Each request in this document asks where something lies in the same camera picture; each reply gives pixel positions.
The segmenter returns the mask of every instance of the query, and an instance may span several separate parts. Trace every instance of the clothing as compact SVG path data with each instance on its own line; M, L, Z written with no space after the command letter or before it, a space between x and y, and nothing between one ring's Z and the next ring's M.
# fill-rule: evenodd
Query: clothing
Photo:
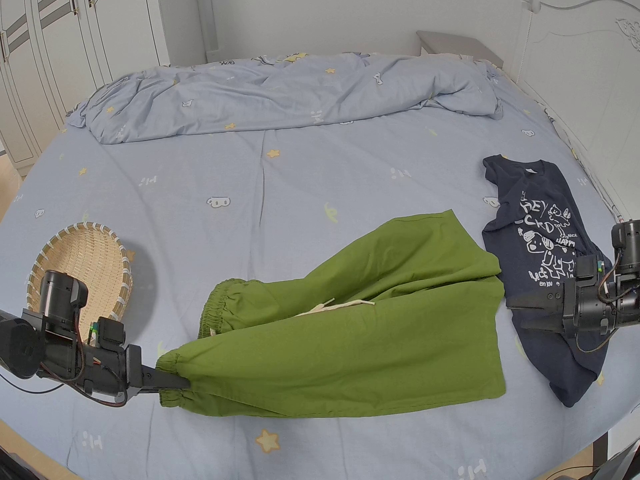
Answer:
M500 260L507 297L559 285L573 276L578 256L604 258L587 235L569 185L555 164L539 160L521 163L496 155L483 160L485 177L498 187L496 217L483 231L484 246ZM571 407L597 379L607 346L585 354L575 338L523 329L523 322L544 316L539 309L513 311L513 325L533 365L550 381L558 399ZM596 348L599 332L579 332L583 350Z
M229 279L205 304L200 339L158 359L191 381L160 402L210 416L357 417L499 397L499 272L450 210L393 219L302 279ZM292 318L354 300L375 304Z

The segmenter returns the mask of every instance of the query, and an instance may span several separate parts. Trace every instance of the t-shirt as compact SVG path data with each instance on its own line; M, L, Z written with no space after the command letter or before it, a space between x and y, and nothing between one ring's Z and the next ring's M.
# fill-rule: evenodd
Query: t-shirt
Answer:
M496 217L483 231L487 251L498 256L506 297L559 285L573 276L576 258L597 254L589 239L569 185L555 164L539 160L521 163L496 155L483 160L485 178L498 187ZM558 399L571 407L597 379L607 353L576 347L575 338L523 329L523 322L548 314L540 309L514 310L512 322L533 365L550 382ZM598 331L578 332L580 348L602 342Z

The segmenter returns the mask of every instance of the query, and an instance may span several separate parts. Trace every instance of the basket rim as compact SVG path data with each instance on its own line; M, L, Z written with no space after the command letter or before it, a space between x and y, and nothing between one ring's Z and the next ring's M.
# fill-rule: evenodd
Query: basket rim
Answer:
M36 292L38 296L40 296L40 287L34 284L34 280L36 279L37 270L45 271L41 265L44 260L49 260L47 257L47 252L51 251L55 247L57 242L60 242L66 238L66 236L71 235L74 231L89 231L89 232L100 232L104 235L108 235L114 243L117 245L118 250L120 252L120 258L122 261L122 280L120 286L120 292L118 293L118 298L113 306L109 310L109 318L114 320L121 320L124 315L124 310L129 302L129 297L131 295L131 290L133 286L133 277L131 276L131 261L127 256L127 249L122 244L120 238L116 235L116 233L105 226L104 224L98 224L97 222L76 222L75 224L71 224L66 228L61 229L55 235L50 238L50 240L44 245L36 261L33 263L31 267L31 272L29 273L29 278L27 280L27 309L31 311L39 312L40 308L34 308L33 304L31 304L30 300L33 299L34 294Z

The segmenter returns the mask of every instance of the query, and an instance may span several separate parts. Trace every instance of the bed frame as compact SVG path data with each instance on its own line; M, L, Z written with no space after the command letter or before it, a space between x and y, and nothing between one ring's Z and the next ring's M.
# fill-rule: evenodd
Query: bed frame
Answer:
M618 219L640 218L640 0L523 0L505 71Z

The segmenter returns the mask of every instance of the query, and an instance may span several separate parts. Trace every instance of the bed sheet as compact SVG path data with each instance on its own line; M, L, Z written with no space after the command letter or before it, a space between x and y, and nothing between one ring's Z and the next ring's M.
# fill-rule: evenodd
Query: bed sheet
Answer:
M614 220L571 151L542 108L490 69L501 120L422 108L110 146L69 126L0 224L0 307L20 313L31 265L55 232L76 221L104 223L135 252L124 324L153 365L196 338L218 282L304 276L391 218L452 208L482 246L497 196L482 159L498 153L557 164L589 235L610 255ZM572 456L638 403L640 328L616 335L603 377L567 409L524 356L504 302L496 325L507 384L498 399L375 418L214 419L161 408L153 395L112 409L67 388L32 396L2 382L0 417L87 480L513 480Z

